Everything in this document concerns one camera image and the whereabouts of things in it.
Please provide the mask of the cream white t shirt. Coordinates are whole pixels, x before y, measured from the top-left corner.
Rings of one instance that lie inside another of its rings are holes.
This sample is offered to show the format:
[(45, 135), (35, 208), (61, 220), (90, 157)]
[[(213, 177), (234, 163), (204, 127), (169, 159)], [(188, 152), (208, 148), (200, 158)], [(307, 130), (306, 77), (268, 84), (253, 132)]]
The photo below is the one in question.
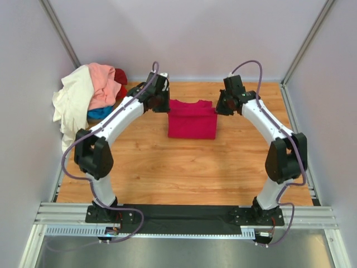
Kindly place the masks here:
[(52, 96), (55, 108), (52, 120), (60, 124), (61, 149), (66, 151), (75, 141), (78, 130), (88, 127), (87, 111), (94, 95), (89, 67), (82, 65), (61, 79), (62, 89)]

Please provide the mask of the magenta t shirt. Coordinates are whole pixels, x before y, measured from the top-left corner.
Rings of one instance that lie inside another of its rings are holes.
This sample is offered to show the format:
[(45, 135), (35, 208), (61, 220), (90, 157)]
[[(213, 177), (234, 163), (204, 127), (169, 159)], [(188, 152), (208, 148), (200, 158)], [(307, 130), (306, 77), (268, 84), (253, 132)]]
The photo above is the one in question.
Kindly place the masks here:
[(168, 113), (168, 137), (214, 140), (216, 138), (218, 115), (213, 103), (199, 100), (185, 103), (170, 100)]

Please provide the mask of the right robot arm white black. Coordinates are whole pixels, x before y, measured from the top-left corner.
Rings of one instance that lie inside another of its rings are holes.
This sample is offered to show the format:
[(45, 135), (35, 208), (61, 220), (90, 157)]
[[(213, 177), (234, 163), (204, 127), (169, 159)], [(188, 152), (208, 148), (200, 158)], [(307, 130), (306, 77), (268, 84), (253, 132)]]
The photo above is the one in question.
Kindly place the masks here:
[(252, 206), (244, 214), (236, 214), (235, 220), (260, 226), (276, 223), (281, 215), (279, 201), (282, 195), (307, 169), (307, 138), (281, 124), (255, 91), (245, 90), (240, 76), (225, 78), (224, 87), (216, 106), (217, 114), (243, 116), (269, 144), (265, 161), (268, 178)]

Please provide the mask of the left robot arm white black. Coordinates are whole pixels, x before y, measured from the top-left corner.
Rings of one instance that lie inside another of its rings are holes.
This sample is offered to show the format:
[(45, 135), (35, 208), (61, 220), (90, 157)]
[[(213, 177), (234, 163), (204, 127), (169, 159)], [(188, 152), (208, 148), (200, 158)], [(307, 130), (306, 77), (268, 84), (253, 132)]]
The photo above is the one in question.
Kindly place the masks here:
[(170, 111), (170, 82), (167, 73), (151, 71), (145, 82), (130, 89), (120, 105), (89, 130), (76, 134), (74, 161), (89, 181), (94, 200), (87, 208), (87, 223), (118, 223), (123, 213), (118, 211), (118, 199), (110, 181), (114, 166), (111, 147), (119, 135), (148, 110)]

